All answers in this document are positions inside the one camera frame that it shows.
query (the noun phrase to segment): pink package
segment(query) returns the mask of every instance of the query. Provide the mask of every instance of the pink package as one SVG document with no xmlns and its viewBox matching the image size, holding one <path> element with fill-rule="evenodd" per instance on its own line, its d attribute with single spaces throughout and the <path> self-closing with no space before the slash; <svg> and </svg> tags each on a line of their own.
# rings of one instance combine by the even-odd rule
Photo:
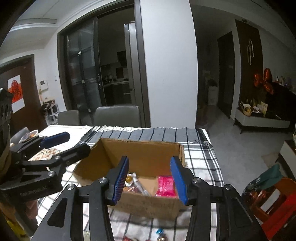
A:
<svg viewBox="0 0 296 241">
<path fill-rule="evenodd" d="M 172 176 L 158 177 L 157 197 L 176 197 L 175 183 Z"/>
</svg>

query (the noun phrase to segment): red and white poster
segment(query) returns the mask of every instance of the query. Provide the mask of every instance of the red and white poster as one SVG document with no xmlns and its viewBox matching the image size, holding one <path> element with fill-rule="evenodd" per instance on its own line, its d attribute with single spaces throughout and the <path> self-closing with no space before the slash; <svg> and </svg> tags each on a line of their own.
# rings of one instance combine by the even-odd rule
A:
<svg viewBox="0 0 296 241">
<path fill-rule="evenodd" d="M 25 102 L 22 95 L 22 85 L 20 83 L 20 75 L 7 80 L 7 83 L 8 91 L 13 94 L 12 112 L 15 113 L 21 108 L 25 107 Z"/>
</svg>

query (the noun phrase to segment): striped cloth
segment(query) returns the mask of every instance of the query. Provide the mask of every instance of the striped cloth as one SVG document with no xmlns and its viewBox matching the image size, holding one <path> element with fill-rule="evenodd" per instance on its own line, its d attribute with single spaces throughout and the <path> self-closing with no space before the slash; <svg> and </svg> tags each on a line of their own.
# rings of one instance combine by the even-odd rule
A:
<svg viewBox="0 0 296 241">
<path fill-rule="evenodd" d="M 178 142 L 184 146 L 186 164 L 194 176 L 202 178 L 211 185 L 220 187 L 224 185 L 213 146 L 208 142 L 202 129 L 94 127 L 81 138 L 78 144 L 87 143 L 93 146 L 99 138 Z M 63 175 L 64 188 L 69 183 L 80 186 L 72 175 L 76 165 L 77 163 L 69 166 Z M 38 223 L 41 222 L 59 194 L 56 193 L 38 201 Z M 181 210 L 174 221 L 139 217 L 114 209 L 109 209 L 109 215 L 115 240 L 122 240 L 124 236 L 127 236 L 137 238 L 139 241 L 154 241 L 158 237 L 156 231 L 163 228 L 168 240 L 183 241 L 187 235 L 191 207 Z M 212 203 L 210 240 L 213 241 L 216 240 L 216 216 L 216 204 Z M 84 204 L 83 207 L 83 227 L 84 231 L 89 231 L 88 204 Z"/>
</svg>

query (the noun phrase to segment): brown door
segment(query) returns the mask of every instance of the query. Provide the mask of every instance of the brown door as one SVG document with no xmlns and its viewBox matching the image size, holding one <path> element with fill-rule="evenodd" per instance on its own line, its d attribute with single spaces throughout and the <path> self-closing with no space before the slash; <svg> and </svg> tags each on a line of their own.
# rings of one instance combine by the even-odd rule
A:
<svg viewBox="0 0 296 241">
<path fill-rule="evenodd" d="M 241 86 L 239 100 L 265 101 L 266 92 L 254 86 L 254 74 L 263 74 L 263 55 L 259 30 L 236 20 L 241 53 Z"/>
<path fill-rule="evenodd" d="M 218 107 L 230 118 L 234 91 L 234 45 L 232 32 L 218 38 L 219 47 L 219 95 Z"/>
<path fill-rule="evenodd" d="M 25 107 L 11 113 L 11 135 L 28 127 L 30 131 L 42 131 L 47 127 L 44 116 L 40 113 L 40 100 L 35 81 L 34 58 L 29 56 L 0 68 L 0 88 L 8 90 L 8 80 L 20 75 L 22 95 Z"/>
</svg>

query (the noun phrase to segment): blue gripper pad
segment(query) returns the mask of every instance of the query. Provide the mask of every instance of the blue gripper pad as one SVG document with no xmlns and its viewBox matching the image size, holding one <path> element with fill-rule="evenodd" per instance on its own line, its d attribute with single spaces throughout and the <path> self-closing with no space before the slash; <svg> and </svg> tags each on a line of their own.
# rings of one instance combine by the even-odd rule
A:
<svg viewBox="0 0 296 241">
<path fill-rule="evenodd" d="M 65 143 L 70 140 L 70 134 L 68 132 L 59 133 L 50 137 L 46 137 L 40 143 L 40 148 L 48 149 L 53 146 Z"/>
<path fill-rule="evenodd" d="M 128 157 L 123 156 L 117 167 L 120 167 L 120 171 L 119 171 L 119 174 L 118 174 L 117 179 L 114 184 L 114 194 L 113 194 L 113 198 L 112 198 L 112 201 L 114 202 L 115 205 L 121 198 L 121 194 L 122 194 L 124 184 L 126 181 L 126 176 L 128 174 L 128 169 L 129 169 Z"/>
<path fill-rule="evenodd" d="M 178 191 L 179 199 L 184 205 L 188 205 L 187 186 L 190 185 L 190 180 L 194 177 L 192 172 L 182 166 L 177 156 L 173 156 L 170 159 L 170 171 Z"/>
</svg>

